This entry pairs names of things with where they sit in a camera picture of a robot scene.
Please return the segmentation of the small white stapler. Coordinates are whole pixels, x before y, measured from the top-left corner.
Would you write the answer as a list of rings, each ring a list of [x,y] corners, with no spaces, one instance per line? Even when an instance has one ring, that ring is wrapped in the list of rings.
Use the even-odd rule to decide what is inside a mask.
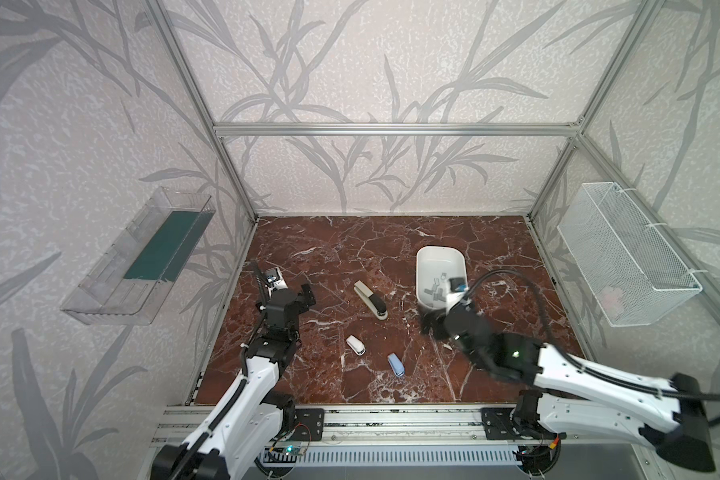
[[[365,344],[354,335],[349,335],[346,338],[346,343],[357,356],[363,356],[366,353]]]

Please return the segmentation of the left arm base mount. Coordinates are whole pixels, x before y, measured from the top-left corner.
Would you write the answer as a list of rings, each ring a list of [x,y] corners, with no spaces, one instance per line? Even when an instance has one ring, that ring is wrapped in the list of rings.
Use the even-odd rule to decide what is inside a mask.
[[[290,442],[321,441],[325,427],[325,410],[323,408],[297,408],[292,429],[284,437]]]

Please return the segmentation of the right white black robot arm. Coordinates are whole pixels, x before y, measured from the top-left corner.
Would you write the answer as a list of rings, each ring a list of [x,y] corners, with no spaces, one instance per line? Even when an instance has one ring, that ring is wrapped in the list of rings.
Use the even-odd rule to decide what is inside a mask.
[[[553,341],[497,332],[469,303],[420,310],[422,329],[453,343],[478,370],[522,386],[512,421],[519,434],[589,433],[652,449],[686,470],[713,473],[720,393],[677,373],[641,377],[573,356]]]

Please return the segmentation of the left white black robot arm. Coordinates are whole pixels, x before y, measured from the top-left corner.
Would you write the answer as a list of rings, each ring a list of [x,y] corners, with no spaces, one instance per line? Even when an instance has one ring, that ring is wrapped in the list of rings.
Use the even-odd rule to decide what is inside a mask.
[[[275,387],[301,346],[299,317],[315,304],[309,284],[269,289],[237,377],[192,433],[158,451],[151,479],[239,479],[270,441],[296,428],[293,397]]]

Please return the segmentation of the grey white large stapler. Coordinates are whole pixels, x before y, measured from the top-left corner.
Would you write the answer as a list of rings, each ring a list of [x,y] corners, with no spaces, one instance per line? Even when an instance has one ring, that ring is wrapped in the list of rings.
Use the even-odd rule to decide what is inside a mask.
[[[354,283],[354,291],[378,320],[385,321],[388,318],[387,305],[378,293],[362,281]]]

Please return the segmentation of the aluminium front rail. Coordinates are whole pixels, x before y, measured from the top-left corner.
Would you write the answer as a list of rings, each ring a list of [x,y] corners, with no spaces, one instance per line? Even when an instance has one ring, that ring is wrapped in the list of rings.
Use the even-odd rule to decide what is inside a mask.
[[[302,405],[323,408],[325,427],[321,441],[310,446],[349,446],[394,443],[477,444],[487,440],[480,409],[512,404],[326,404]],[[149,446],[178,445],[211,413],[210,406],[166,407]],[[565,427],[566,443],[632,443],[626,434],[597,432],[594,427]]]

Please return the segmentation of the green circuit board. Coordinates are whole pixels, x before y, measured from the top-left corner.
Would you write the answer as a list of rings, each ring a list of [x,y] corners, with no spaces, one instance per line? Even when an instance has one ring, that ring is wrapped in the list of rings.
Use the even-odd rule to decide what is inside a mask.
[[[285,446],[272,446],[266,451],[266,454],[270,462],[293,463],[299,457],[305,456],[308,449],[307,445],[288,444]]]

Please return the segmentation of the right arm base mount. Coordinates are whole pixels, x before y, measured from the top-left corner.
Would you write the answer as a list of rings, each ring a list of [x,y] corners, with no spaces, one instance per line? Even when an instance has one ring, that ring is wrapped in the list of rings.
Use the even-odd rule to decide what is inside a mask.
[[[551,442],[557,434],[538,424],[519,425],[514,419],[515,407],[489,406],[480,409],[480,420],[487,440],[528,440]]]

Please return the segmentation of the clear wall shelf green mat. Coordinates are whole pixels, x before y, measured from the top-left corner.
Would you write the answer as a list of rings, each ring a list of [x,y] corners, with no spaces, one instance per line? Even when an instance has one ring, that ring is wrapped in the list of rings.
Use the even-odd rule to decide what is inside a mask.
[[[151,324],[215,213],[209,194],[157,188],[61,311],[89,326]]]

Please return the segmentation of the white plastic tray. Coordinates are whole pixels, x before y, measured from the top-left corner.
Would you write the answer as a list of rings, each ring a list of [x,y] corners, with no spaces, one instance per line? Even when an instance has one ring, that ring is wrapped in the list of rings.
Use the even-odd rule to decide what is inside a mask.
[[[423,297],[423,289],[432,279],[445,272],[447,278],[465,277],[467,269],[464,255],[455,248],[425,246],[416,255],[416,296],[418,305],[427,311],[447,310],[446,301],[432,304]]]

